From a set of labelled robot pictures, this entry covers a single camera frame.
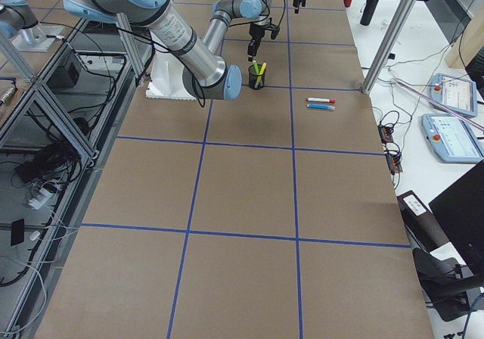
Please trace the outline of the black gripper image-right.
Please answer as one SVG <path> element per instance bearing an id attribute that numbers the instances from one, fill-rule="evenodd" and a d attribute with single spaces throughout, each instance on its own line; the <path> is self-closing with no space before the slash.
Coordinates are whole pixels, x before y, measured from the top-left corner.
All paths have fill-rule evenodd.
<path id="1" fill-rule="evenodd" d="M 258 23 L 252 23 L 250 25 L 249 34 L 251 40 L 247 47 L 248 61 L 252 61 L 252 57 L 253 61 L 256 59 L 257 51 L 259 50 L 266 32 L 270 32 L 270 40 L 276 40 L 280 32 L 280 26 L 272 23 L 271 17 L 268 19 L 268 22 L 263 25 L 259 25 Z"/>

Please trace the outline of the grey robot arm image-right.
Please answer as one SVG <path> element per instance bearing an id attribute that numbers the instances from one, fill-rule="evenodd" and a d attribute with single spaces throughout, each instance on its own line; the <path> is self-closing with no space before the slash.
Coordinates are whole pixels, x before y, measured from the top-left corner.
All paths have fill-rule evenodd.
<path id="1" fill-rule="evenodd" d="M 236 99 L 242 72 L 216 54 L 230 23 L 246 18 L 258 26 L 268 23 L 272 0 L 220 0 L 213 5 L 209 29 L 203 38 L 177 12 L 172 0 L 63 0 L 64 9 L 86 20 L 115 23 L 123 13 L 133 26 L 150 30 L 184 66 L 182 82 L 200 99 Z"/>

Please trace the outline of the second grey robot base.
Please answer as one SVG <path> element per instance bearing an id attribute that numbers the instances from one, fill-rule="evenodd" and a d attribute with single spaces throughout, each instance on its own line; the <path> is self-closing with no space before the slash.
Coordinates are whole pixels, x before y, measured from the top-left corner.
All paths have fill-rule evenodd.
<path id="1" fill-rule="evenodd" d="M 26 0 L 1 0 L 1 34 L 18 51 L 47 52 L 63 31 L 63 26 L 42 25 Z"/>

